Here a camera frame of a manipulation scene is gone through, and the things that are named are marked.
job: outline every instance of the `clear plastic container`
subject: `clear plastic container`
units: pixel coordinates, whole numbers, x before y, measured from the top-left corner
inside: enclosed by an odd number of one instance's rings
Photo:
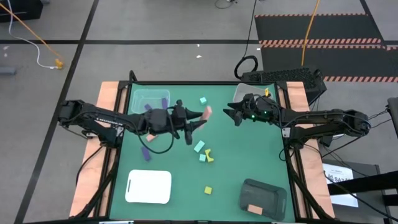
[[[266,90],[262,88],[257,88],[251,85],[247,85],[244,83],[239,83],[238,86],[236,87],[235,90],[235,95],[233,98],[233,102],[237,103],[243,100],[243,97],[248,94],[248,93],[253,93],[253,94],[258,94],[261,96],[264,96],[266,94]]]
[[[132,96],[131,111],[141,114],[149,109],[166,109],[169,104],[168,90],[136,90]]]

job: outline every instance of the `yellow cable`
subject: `yellow cable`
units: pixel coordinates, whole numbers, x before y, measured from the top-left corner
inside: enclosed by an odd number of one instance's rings
[[[29,28],[20,18],[18,18],[14,13],[12,13],[8,8],[6,8],[3,4],[0,3],[0,6],[7,11],[10,15],[16,18],[24,27],[29,30],[37,39],[39,39],[53,54],[58,56],[60,59],[55,59],[55,64],[57,65],[58,69],[63,68],[63,57],[58,54],[55,50],[53,50],[43,39],[41,39],[32,29]]]
[[[312,26],[313,18],[314,18],[314,16],[315,16],[315,13],[317,13],[317,9],[318,9],[319,2],[320,2],[320,0],[317,1],[317,4],[315,5],[315,9],[313,9],[313,13],[312,13],[312,16],[311,16],[310,23],[309,23],[309,25],[308,25],[307,33],[305,34],[304,45],[303,45],[303,52],[302,52],[302,54],[301,54],[301,66],[304,65],[305,46],[306,46],[306,44],[307,44],[308,35],[310,34],[310,29],[311,29],[311,26]]]

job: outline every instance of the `purple stick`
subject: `purple stick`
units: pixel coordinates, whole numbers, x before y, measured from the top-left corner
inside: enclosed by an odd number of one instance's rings
[[[145,104],[144,106],[145,110],[149,111],[150,109],[152,109],[152,107],[149,104]]]
[[[167,99],[166,99],[166,98],[162,98],[162,108],[163,108],[164,110],[167,109]]]
[[[150,161],[149,150],[145,146],[142,146],[141,151],[142,151],[142,154],[144,155],[145,161]]]

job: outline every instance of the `light blue block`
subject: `light blue block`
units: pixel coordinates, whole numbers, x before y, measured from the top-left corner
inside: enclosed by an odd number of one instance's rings
[[[195,150],[195,152],[199,152],[200,149],[202,149],[204,145],[205,145],[205,143],[203,141],[199,141],[193,150]]]
[[[200,98],[200,103],[201,103],[202,105],[205,105],[205,104],[207,103],[206,98],[205,98],[205,97]]]
[[[200,156],[199,156],[199,161],[200,161],[200,162],[206,162],[206,155],[200,154]]]

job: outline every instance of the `pink block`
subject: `pink block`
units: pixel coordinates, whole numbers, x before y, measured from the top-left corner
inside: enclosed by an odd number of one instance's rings
[[[153,136],[153,135],[151,135],[151,134],[148,134],[147,135],[147,141],[148,142],[151,142],[152,140],[154,140],[156,138],[156,136]]]
[[[210,115],[212,114],[211,106],[207,106],[205,111],[203,112],[202,116],[200,117],[200,120],[209,120]]]

